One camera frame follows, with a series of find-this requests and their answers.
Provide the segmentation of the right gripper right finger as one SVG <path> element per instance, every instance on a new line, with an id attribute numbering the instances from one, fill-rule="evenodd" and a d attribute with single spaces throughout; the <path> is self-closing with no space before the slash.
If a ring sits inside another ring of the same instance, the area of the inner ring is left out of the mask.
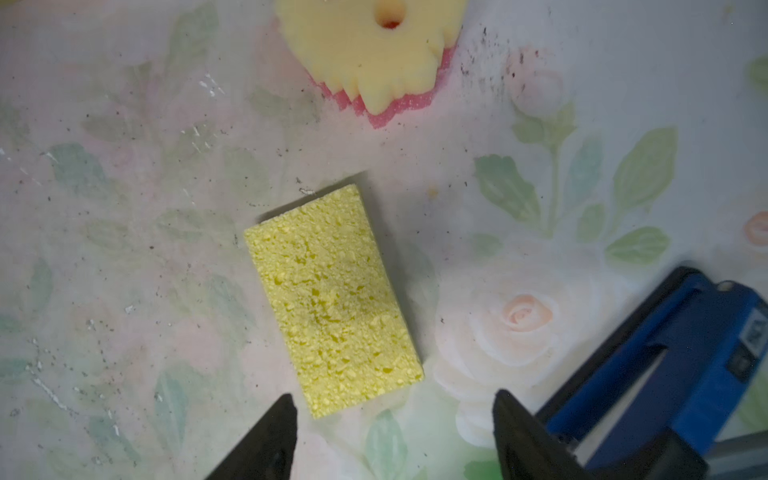
<path id="1" fill-rule="evenodd" d="M 503 479 L 599 479 L 547 430 L 558 400 L 555 395 L 532 414 L 510 391 L 495 394 L 493 434 Z"/>

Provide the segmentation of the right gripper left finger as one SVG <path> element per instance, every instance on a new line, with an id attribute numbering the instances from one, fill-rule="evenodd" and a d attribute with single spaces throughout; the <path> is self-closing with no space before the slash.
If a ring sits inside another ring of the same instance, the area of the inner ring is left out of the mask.
<path id="1" fill-rule="evenodd" d="M 289 480 L 297 444 L 297 409 L 281 395 L 207 476 L 208 480 Z"/>

